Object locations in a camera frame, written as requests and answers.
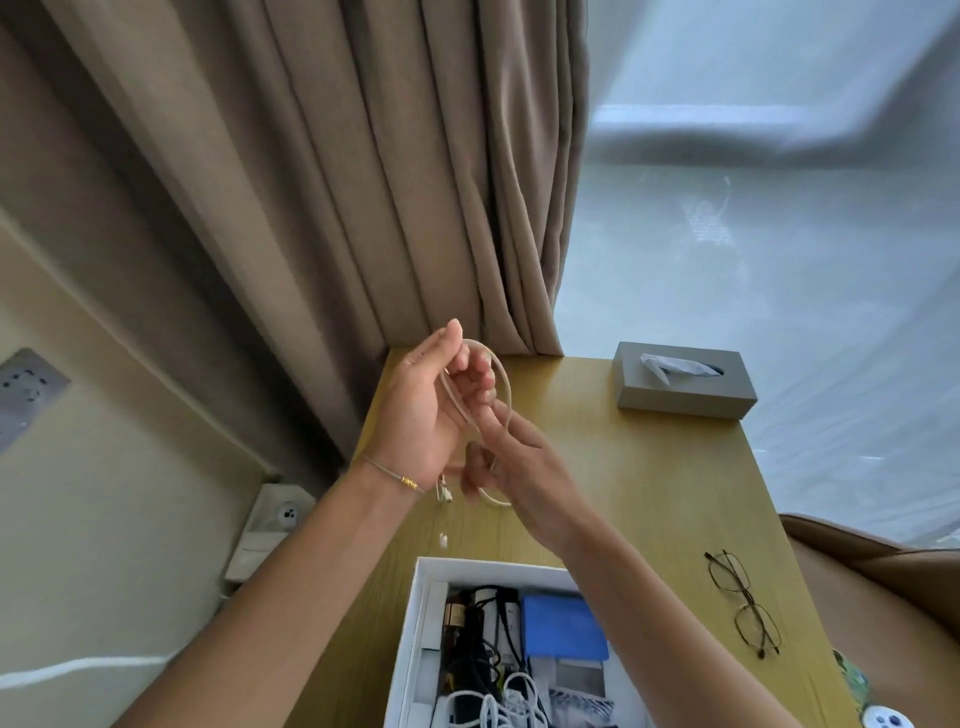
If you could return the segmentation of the grey tissue box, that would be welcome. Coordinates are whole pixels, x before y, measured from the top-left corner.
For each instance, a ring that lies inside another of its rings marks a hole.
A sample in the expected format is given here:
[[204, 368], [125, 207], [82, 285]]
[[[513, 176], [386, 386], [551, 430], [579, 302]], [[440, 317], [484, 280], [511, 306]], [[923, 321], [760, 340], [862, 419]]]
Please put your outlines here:
[[[707, 378], [672, 374], [666, 386], [642, 365], [642, 354], [696, 360], [725, 373]], [[759, 400], [744, 360], [734, 350], [622, 341], [612, 360], [612, 376], [621, 409], [740, 421]]]

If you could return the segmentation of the black power adapter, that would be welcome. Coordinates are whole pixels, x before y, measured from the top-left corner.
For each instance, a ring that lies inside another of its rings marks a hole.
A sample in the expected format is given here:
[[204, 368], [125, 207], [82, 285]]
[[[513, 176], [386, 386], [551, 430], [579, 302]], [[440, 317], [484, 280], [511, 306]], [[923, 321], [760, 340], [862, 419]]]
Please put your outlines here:
[[459, 689], [440, 696], [431, 728], [489, 728], [485, 700], [490, 697], [471, 689]]

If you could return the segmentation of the brown curtain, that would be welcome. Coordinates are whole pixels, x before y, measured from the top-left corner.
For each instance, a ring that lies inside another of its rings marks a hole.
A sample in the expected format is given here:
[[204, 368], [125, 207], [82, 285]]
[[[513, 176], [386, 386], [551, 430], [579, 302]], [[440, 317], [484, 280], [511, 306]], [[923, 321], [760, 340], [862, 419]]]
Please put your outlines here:
[[277, 475], [392, 347], [558, 356], [586, 0], [0, 0], [0, 213]]

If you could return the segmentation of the blue pouch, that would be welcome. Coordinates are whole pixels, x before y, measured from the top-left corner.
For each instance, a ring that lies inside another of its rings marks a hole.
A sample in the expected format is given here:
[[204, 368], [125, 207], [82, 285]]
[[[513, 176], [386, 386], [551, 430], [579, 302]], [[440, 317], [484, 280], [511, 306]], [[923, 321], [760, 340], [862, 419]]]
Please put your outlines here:
[[526, 658], [597, 663], [609, 659], [606, 635], [582, 597], [532, 593], [522, 597], [520, 606]]

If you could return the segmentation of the black cylindrical device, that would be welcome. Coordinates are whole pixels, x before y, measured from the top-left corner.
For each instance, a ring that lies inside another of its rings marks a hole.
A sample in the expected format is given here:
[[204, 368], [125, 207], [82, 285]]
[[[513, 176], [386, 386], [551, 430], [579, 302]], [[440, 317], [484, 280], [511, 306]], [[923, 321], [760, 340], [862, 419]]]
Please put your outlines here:
[[444, 605], [441, 685], [449, 690], [499, 685], [525, 666], [520, 593], [486, 585], [456, 591]]

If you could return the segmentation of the white tissue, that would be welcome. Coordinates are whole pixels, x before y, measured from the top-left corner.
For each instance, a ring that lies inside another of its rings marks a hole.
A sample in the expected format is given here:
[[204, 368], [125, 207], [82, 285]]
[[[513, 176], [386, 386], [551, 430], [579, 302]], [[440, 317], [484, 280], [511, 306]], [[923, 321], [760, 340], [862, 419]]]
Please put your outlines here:
[[640, 362], [665, 386], [671, 385], [670, 377], [719, 378], [724, 376], [723, 369], [696, 360], [667, 357], [651, 353], [642, 353]]

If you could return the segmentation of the white wall socket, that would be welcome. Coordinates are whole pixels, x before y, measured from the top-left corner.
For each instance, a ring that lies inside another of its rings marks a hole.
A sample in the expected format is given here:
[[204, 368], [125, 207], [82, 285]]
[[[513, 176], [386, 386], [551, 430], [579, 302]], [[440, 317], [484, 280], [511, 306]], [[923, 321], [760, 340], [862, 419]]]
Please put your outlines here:
[[245, 583], [316, 503], [317, 499], [299, 485], [263, 484], [226, 565], [223, 581], [230, 585]]

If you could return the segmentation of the thin-framed eyeglasses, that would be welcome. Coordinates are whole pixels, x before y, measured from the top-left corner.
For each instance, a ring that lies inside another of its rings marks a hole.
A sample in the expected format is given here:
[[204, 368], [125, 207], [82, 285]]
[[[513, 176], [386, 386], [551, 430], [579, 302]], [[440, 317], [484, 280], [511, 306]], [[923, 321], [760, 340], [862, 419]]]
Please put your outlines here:
[[759, 660], [780, 655], [783, 639], [773, 616], [757, 601], [751, 579], [741, 560], [732, 552], [704, 552], [709, 576], [721, 591], [733, 594], [740, 604], [733, 617], [735, 630]]

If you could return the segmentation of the person's left forearm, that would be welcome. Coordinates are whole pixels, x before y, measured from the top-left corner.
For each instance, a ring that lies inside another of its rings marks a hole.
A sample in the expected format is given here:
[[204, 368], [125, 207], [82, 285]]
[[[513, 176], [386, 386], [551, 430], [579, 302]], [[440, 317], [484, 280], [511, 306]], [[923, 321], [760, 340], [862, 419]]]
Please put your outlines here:
[[414, 502], [361, 459], [111, 728], [283, 728]]

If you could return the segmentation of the green patterned item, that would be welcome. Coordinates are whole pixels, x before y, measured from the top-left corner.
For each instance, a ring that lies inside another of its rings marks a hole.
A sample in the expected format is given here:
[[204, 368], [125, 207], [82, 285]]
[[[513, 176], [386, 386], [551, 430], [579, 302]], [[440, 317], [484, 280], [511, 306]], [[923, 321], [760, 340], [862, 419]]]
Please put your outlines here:
[[832, 655], [854, 703], [858, 706], [857, 710], [862, 711], [870, 700], [869, 678], [840, 651], [833, 649]]

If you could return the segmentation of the white cardboard box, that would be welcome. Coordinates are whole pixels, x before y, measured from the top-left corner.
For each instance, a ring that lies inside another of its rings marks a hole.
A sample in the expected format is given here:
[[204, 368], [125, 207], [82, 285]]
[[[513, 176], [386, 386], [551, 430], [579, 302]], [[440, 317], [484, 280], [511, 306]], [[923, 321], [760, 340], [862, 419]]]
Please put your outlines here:
[[[456, 592], [486, 585], [516, 589], [520, 602], [532, 594], [582, 598], [570, 574], [558, 567], [418, 559], [390, 683], [385, 728], [431, 728], [438, 698], [459, 690], [490, 695], [485, 700], [488, 728], [656, 728], [605, 632], [606, 661], [528, 659], [522, 643], [525, 665], [499, 685], [444, 688], [441, 641], [445, 605]], [[519, 633], [522, 637], [522, 615]]]

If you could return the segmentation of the person's right hand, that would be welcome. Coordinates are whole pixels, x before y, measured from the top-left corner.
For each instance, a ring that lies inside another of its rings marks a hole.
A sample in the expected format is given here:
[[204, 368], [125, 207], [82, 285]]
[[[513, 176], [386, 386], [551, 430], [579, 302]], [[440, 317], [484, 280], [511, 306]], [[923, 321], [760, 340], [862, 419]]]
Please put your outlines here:
[[503, 496], [534, 540], [567, 562], [592, 516], [563, 459], [543, 431], [500, 399], [475, 403], [471, 414], [477, 441], [504, 448], [496, 463]]

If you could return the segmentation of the person's left hand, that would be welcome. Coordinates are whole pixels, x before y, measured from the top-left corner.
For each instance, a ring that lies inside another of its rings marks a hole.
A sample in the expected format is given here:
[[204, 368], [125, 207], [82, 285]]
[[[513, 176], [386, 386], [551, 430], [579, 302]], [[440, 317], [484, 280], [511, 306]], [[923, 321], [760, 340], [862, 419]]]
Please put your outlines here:
[[450, 320], [396, 366], [359, 464], [378, 494], [414, 503], [447, 467], [468, 421], [464, 412], [496, 397], [491, 358]]

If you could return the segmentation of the person's right forearm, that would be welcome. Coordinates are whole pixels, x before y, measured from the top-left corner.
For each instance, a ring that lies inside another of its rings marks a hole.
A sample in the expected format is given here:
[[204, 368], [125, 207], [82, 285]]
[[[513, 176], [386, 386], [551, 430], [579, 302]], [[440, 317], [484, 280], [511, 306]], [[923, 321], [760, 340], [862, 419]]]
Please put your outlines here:
[[561, 559], [656, 728], [754, 728], [750, 673], [604, 521], [575, 522]]

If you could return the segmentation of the grey wall socket panel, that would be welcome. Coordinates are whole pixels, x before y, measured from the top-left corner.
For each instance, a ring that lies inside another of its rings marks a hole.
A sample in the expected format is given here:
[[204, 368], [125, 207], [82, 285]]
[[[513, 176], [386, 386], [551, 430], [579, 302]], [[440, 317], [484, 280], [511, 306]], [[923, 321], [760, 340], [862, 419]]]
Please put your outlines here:
[[68, 376], [28, 347], [0, 365], [0, 455], [69, 385]]

